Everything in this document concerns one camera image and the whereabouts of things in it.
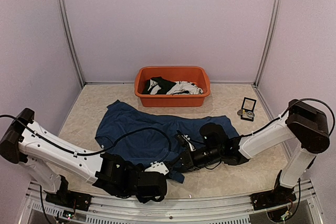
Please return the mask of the dark blue t-shirt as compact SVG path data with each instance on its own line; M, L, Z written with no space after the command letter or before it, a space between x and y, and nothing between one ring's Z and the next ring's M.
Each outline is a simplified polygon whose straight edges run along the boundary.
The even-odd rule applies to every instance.
M222 126L229 137L239 136L224 115L200 119L153 115L117 100L108 106L95 139L108 153L119 155L134 165L142 164L148 168L152 162L163 162L169 169L168 177L183 183L184 172L178 171L177 159L188 149L179 144L176 131L188 135L197 150L205 146L200 129L208 123Z

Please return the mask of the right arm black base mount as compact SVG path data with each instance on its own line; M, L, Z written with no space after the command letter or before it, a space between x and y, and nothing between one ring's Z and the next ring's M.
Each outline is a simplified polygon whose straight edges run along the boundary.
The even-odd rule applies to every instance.
M277 207L297 200L294 193L275 193L272 190L250 195L254 210Z

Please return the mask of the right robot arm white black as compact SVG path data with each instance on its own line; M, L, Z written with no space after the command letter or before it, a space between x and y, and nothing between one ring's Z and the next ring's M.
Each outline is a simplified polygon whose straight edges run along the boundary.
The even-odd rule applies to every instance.
M266 192L273 205L281 204L293 194L300 176L317 155L329 148L335 128L335 124L328 126L323 111L307 104L307 101L307 98L291 100L277 118L247 135L229 137L218 124L203 125L199 133L205 146L182 152L177 159L179 172L194 171L216 162L241 165L279 143L296 139L300 143L298 148L277 175L274 188Z

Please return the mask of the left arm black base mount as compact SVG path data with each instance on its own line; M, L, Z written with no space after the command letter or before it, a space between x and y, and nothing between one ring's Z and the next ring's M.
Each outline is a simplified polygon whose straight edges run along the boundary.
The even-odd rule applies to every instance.
M91 199L92 196L90 194L84 194L75 191L70 191L64 197L50 193L47 193L46 196L46 201L49 203L81 211L89 210Z

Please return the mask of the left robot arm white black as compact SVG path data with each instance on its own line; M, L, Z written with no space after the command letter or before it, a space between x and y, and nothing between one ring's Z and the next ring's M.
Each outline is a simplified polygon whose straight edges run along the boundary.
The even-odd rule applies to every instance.
M135 196L138 201L162 201L167 193L168 168L160 162L151 168L133 165L107 150L89 151L46 131L25 108L18 116L3 114L11 124L1 139L1 157L24 166L42 189L66 206L73 201L68 182L49 165L55 165L118 198Z

